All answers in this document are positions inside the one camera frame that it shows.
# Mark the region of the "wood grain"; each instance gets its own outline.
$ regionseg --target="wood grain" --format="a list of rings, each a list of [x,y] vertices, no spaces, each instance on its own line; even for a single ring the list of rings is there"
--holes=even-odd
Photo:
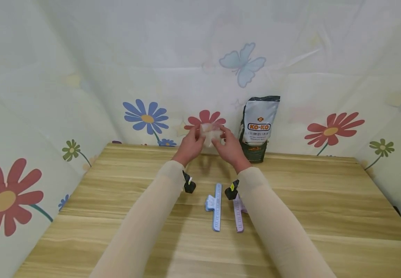
[[[88,277],[135,200],[175,148],[109,144],[15,278]],[[401,278],[401,218],[354,158],[267,154],[256,164],[340,278]],[[166,220],[145,277],[280,277],[244,214],[236,233],[223,194],[221,231],[205,211],[215,184],[236,178],[219,157],[187,167],[197,184]]]

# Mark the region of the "light blue butterfly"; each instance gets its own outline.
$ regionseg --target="light blue butterfly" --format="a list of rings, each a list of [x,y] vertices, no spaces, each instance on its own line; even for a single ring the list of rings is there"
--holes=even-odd
[[[245,44],[240,50],[240,55],[234,50],[219,59],[219,64],[222,67],[234,69],[233,73],[236,72],[237,84],[241,88],[245,88],[251,82],[251,79],[256,76],[255,73],[264,66],[267,60],[264,57],[259,57],[251,61],[250,54],[255,47],[255,43]]]

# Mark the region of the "beige sleeve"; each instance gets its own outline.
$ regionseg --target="beige sleeve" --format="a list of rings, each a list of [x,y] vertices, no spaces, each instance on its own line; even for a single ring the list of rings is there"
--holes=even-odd
[[[141,278],[166,218],[183,190],[183,165],[168,161],[131,207],[90,278]]]
[[[239,196],[282,278],[335,278],[293,213],[256,167],[238,174]]]

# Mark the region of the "hand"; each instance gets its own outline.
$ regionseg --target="hand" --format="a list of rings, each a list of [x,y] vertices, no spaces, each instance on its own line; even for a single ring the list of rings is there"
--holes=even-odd
[[[205,141],[204,136],[199,136],[200,125],[193,126],[185,138],[180,143],[179,150],[175,153],[171,160],[177,161],[186,167],[191,160],[198,157]]]
[[[223,125],[220,126],[220,130],[224,133],[225,144],[222,145],[219,140],[213,139],[212,143],[216,147],[220,157],[230,163],[236,170],[236,173],[251,167],[251,163],[245,157],[242,147],[240,146],[239,140],[234,137],[230,129],[227,129]]]

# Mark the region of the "red flower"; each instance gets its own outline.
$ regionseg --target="red flower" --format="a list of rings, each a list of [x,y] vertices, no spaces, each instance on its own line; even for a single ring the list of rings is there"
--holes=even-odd
[[[20,224],[26,224],[32,218],[32,214],[20,205],[37,204],[43,199],[42,191],[19,195],[41,178],[41,171],[34,169],[19,181],[25,166],[24,158],[15,161],[7,175],[6,183],[0,167],[0,226],[4,216],[4,234],[7,237],[13,235],[16,230],[15,219]]]
[[[200,113],[199,113],[200,120],[198,118],[196,118],[196,117],[189,117],[188,121],[192,125],[186,125],[184,128],[185,129],[191,129],[193,126],[199,125],[199,124],[213,124],[213,123],[216,123],[216,124],[223,125],[224,123],[227,122],[224,118],[218,119],[219,116],[220,116],[220,112],[214,112],[211,115],[211,118],[210,118],[210,112],[208,110],[200,111]]]
[[[354,120],[358,116],[358,112],[352,113],[347,116],[347,113],[342,113],[338,117],[336,114],[331,114],[327,117],[327,126],[312,123],[307,127],[308,131],[317,132],[315,134],[309,134],[305,139],[312,139],[308,144],[314,144],[315,147],[322,146],[328,139],[328,145],[334,146],[338,143],[337,135],[343,137],[352,137],[356,134],[356,131],[348,131],[355,126],[362,125],[364,120],[357,120],[352,123],[350,121]]]

